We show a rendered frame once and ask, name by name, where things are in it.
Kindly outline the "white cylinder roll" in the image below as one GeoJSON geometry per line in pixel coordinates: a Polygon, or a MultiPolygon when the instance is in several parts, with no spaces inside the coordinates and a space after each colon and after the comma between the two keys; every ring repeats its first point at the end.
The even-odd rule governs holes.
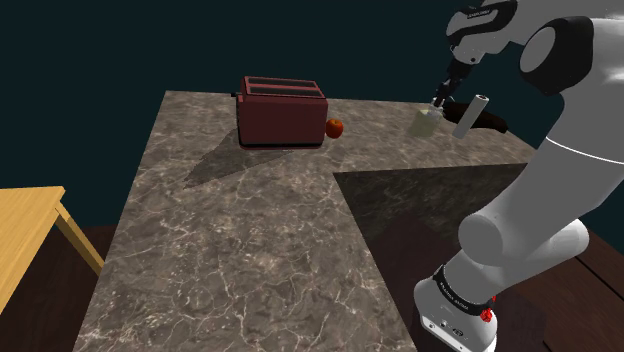
{"type": "Polygon", "coordinates": [[[463,139],[472,128],[480,114],[483,112],[488,102],[488,97],[481,94],[475,95],[459,119],[455,129],[452,132],[452,136],[457,139],[463,139]]]}

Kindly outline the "dark brown oblong loaf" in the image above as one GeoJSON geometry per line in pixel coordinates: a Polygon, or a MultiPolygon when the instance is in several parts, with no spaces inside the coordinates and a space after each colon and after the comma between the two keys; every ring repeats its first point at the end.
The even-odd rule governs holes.
{"type": "MultiPolygon", "coordinates": [[[[449,122],[458,124],[468,106],[468,103],[445,101],[443,104],[444,118],[449,122]]],[[[508,125],[501,117],[483,110],[473,123],[472,129],[491,129],[505,134],[508,131],[508,125]]]]}

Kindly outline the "pale translucent cup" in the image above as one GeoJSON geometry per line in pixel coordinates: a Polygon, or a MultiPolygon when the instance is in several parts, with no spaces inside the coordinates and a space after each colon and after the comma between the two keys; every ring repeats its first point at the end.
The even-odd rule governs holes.
{"type": "Polygon", "coordinates": [[[407,130],[413,137],[431,137],[442,118],[442,112],[435,107],[419,109],[407,130]]]}

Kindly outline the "dark red toaster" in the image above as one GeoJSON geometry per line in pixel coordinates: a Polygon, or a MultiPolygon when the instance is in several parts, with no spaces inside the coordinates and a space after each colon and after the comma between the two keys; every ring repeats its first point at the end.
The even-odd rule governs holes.
{"type": "Polygon", "coordinates": [[[314,149],[325,139],[328,101],[313,80],[245,76],[236,104],[245,149],[314,149]]]}

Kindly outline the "dark robot stand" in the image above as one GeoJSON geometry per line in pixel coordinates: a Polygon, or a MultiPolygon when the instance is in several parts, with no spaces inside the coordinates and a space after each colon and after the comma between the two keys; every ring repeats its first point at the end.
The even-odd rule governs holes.
{"type": "MultiPolygon", "coordinates": [[[[418,352],[475,352],[456,351],[439,340],[436,332],[452,334],[453,329],[442,327],[439,319],[423,326],[414,304],[416,283],[458,252],[452,240],[409,213],[387,223],[362,220],[358,227],[418,352]]],[[[523,296],[502,292],[493,312],[498,318],[494,352],[549,352],[543,344],[546,315],[523,296]]]]}

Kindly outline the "light wooden table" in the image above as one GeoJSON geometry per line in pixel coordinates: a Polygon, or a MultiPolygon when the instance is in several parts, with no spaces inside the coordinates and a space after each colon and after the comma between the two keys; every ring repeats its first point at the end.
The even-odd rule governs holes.
{"type": "Polygon", "coordinates": [[[0,313],[52,227],[57,227],[89,267],[100,274],[104,259],[65,208],[62,186],[0,189],[0,313]]]}

